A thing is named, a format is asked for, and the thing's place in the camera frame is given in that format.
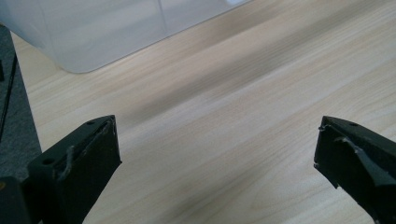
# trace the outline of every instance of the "clear plastic bin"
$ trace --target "clear plastic bin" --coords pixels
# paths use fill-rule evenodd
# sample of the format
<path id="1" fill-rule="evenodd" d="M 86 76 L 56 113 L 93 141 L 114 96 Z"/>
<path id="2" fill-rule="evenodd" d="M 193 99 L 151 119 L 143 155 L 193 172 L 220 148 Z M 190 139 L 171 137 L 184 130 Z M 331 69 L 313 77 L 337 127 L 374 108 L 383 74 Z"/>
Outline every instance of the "clear plastic bin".
<path id="1" fill-rule="evenodd" d="M 2 0 L 0 22 L 64 70 L 90 72 L 247 0 Z"/>

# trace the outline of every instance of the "light wood surface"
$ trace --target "light wood surface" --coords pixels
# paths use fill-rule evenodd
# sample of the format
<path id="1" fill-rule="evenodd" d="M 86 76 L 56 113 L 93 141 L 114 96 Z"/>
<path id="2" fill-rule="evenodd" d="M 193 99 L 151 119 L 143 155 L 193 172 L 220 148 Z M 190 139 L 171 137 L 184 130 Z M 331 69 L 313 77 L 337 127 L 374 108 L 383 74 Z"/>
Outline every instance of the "light wood surface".
<path id="1" fill-rule="evenodd" d="M 396 2 L 253 0 L 89 74 L 13 36 L 41 146 L 117 118 L 85 223 L 373 223 L 313 167 L 324 115 L 396 140 Z"/>

